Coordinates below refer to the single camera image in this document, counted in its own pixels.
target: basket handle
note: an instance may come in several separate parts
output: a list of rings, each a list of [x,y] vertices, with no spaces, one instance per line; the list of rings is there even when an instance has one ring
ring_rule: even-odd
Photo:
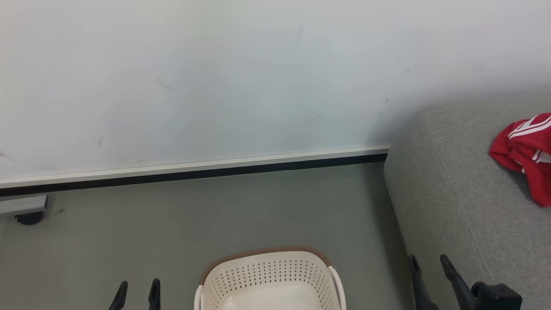
[[[195,291],[195,300],[193,301],[193,310],[201,310],[201,289],[202,285],[199,285],[197,291]]]
[[[339,277],[339,274],[337,273],[335,268],[333,268],[333,266],[329,266],[329,270],[331,271],[331,275],[333,276],[335,284],[337,284],[337,295],[339,297],[341,310],[346,310],[346,298],[344,297],[344,288],[343,283],[341,282],[341,278]]]

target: baseboard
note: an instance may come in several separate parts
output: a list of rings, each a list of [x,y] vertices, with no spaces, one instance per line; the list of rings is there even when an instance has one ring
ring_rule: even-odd
[[[332,149],[222,161],[6,179],[0,180],[0,196],[377,162],[385,160],[389,147],[385,145]]]

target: gray sofa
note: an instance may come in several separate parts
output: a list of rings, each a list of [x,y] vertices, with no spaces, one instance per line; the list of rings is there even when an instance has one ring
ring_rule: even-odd
[[[491,143],[510,123],[551,112],[551,97],[437,106],[392,145],[385,178],[408,253],[433,302],[458,309],[440,265],[447,254],[469,285],[505,283],[523,310],[551,309],[551,208],[525,176],[500,167]]]

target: black baseboard strip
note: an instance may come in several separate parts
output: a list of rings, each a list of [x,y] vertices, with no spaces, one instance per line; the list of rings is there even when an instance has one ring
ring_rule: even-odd
[[[236,167],[236,168],[222,168],[222,169],[213,169],[213,170],[144,175],[142,177],[127,177],[127,178],[104,179],[104,180],[93,180],[93,181],[80,181],[80,182],[71,182],[71,183],[34,185],[34,186],[24,186],[24,187],[18,187],[18,188],[0,189],[0,197],[50,193],[53,191],[62,191],[62,190],[102,188],[102,187],[108,187],[108,186],[223,177],[226,175],[237,175],[237,174],[310,169],[310,168],[352,165],[352,164],[361,164],[361,163],[375,163],[375,162],[382,162],[385,159],[386,159],[386,154],[375,154],[375,155],[365,155],[365,156],[355,156],[355,157],[317,159],[314,161],[265,164],[265,165],[253,165],[253,166]]]

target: white plastic basket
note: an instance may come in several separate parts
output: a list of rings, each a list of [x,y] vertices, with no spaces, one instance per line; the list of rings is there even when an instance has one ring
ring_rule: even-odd
[[[270,248],[228,256],[207,268],[195,310],[346,310],[337,271],[318,250]]]

